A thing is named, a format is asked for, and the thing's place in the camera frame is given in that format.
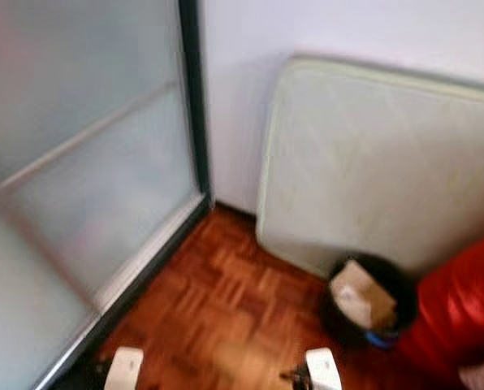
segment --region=sliding door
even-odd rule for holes
[[[0,0],[0,388],[40,380],[201,201],[182,56],[175,0]]]

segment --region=mattress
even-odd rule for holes
[[[257,238],[327,275],[348,250],[414,275],[484,234],[484,85],[293,58],[276,87]]]

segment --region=black trash bin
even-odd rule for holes
[[[355,260],[397,300],[397,320],[389,331],[376,332],[360,327],[339,309],[329,285],[349,260]],[[362,347],[368,344],[389,349],[400,333],[410,327],[417,317],[417,292],[415,283],[385,258],[372,254],[350,253],[336,262],[329,275],[329,283],[320,305],[320,318],[326,331],[343,347]]]

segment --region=wooden floor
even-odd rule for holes
[[[385,353],[347,353],[318,321],[323,280],[258,246],[254,221],[218,206],[102,346],[144,350],[138,390],[289,389],[279,372],[333,349],[344,390],[401,388]],[[420,380],[403,389],[428,388]]]

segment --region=red bag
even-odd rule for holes
[[[461,388],[457,369],[484,359],[484,240],[418,286],[419,315],[397,349],[443,385]]]

